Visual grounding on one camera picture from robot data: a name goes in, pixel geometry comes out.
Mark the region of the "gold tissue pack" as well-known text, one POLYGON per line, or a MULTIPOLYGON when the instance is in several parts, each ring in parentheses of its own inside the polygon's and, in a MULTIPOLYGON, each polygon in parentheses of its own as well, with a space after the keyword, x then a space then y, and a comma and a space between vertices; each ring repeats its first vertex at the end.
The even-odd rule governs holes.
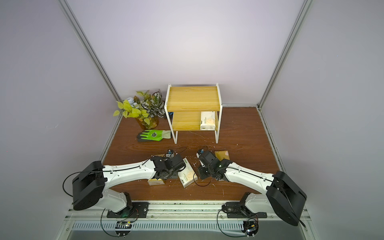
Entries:
POLYGON ((215 151, 215 157, 219 161, 222 161, 224 159, 230 160, 229 151, 227 151, 227 150, 225 150, 225 151, 215 151))
POLYGON ((161 166, 161 163, 163 162, 163 160, 164 160, 164 157, 161 155, 155 155, 155 156, 151 157, 151 162, 153 162, 153 164, 155 166, 155 175, 151 179, 148 180, 149 186, 158 186, 158 185, 164 185, 165 184, 165 182, 166 182, 165 180, 163 180, 161 178, 157 178, 158 177, 157 170, 161 166))

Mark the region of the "white tissue pack green edge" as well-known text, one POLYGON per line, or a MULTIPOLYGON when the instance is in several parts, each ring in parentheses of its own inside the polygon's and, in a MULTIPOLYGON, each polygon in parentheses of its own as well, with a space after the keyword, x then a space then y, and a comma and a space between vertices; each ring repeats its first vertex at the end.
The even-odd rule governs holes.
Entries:
POLYGON ((191 185, 198 179, 194 169, 190 165, 189 161, 187 158, 183 159, 183 162, 185 164, 185 167, 183 168, 182 171, 178 172, 178 177, 183 185, 184 188, 187 186, 191 185))

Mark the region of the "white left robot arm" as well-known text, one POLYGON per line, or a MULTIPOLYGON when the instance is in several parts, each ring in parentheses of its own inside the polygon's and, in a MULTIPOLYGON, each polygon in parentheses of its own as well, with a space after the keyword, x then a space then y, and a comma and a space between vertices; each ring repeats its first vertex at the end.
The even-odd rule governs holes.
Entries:
POLYGON ((128 215, 133 211, 129 194, 113 191, 112 187, 138 180, 166 180, 185 168, 186 163, 178 154, 152 156, 142 162, 118 166, 92 162, 72 181, 73 209, 82 211, 96 206, 128 215))

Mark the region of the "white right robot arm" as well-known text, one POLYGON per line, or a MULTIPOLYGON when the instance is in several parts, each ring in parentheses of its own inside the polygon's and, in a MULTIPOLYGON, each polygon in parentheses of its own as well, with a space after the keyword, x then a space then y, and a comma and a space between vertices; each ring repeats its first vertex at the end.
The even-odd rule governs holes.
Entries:
POLYGON ((292 226, 303 224, 301 215, 307 195, 285 172, 257 172, 228 159, 219 160, 212 152, 203 149, 198 150, 197 157, 201 163, 198 171, 202 180, 212 177, 253 189, 267 196, 281 220, 292 226))

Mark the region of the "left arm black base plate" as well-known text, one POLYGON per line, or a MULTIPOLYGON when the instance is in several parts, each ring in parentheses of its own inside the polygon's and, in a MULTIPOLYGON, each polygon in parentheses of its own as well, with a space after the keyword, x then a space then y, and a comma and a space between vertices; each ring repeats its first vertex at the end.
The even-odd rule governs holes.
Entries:
POLYGON ((126 207, 117 213, 108 211, 107 218, 146 218, 149 210, 149 204, 149 202, 133 202, 131 207, 126 207))

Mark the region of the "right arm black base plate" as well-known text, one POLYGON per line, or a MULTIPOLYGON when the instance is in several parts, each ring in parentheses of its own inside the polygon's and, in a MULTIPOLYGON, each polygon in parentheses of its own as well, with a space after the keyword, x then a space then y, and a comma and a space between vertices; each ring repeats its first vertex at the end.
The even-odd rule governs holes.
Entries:
POLYGON ((267 213, 258 212, 253 213, 249 209, 245 207, 244 204, 240 202, 227 202, 222 205, 222 211, 227 215, 230 219, 235 218, 258 218, 258 219, 266 219, 268 217, 267 213))

